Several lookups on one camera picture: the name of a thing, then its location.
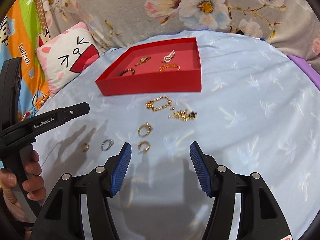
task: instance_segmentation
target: silver ring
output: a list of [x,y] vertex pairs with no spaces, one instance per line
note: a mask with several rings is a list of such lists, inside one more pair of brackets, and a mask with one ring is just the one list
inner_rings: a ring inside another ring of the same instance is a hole
[[[105,145],[107,142],[109,143],[109,146],[108,146],[107,148],[104,148],[104,145]],[[112,147],[113,144],[114,144],[113,140],[111,140],[111,139],[105,140],[105,141],[102,143],[102,145],[101,145],[102,151],[108,151],[108,150]]]

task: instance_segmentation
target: dark bracelet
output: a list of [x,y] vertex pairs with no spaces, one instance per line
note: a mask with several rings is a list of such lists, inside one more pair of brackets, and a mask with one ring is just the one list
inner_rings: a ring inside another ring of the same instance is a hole
[[123,74],[125,74],[125,73],[127,73],[127,72],[129,72],[129,71],[131,71],[131,75],[134,75],[134,69],[133,69],[133,68],[128,68],[128,69],[122,71],[122,72],[119,74],[119,77],[121,77]]

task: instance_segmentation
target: cartoon mouth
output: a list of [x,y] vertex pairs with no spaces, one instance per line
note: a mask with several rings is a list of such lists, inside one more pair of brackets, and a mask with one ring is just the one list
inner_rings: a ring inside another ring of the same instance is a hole
[[99,52],[96,47],[91,44],[82,54],[81,56],[74,62],[70,71],[75,73],[81,73],[88,66],[90,66],[93,62],[95,62],[99,58]]

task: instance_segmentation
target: cartoon face pillow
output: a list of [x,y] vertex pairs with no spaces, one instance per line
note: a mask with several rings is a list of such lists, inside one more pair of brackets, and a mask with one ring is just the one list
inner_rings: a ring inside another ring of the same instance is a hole
[[36,50],[51,96],[99,58],[91,34],[80,22]]

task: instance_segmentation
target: red box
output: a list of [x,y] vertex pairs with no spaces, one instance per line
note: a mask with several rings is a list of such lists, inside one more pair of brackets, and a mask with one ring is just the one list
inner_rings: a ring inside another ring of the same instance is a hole
[[[170,63],[177,68],[159,72],[164,56],[175,50]],[[145,63],[135,66],[143,57],[151,57]],[[119,77],[125,69],[131,72]],[[196,38],[156,41],[130,47],[96,80],[104,96],[156,93],[156,92],[201,92],[201,64]]]

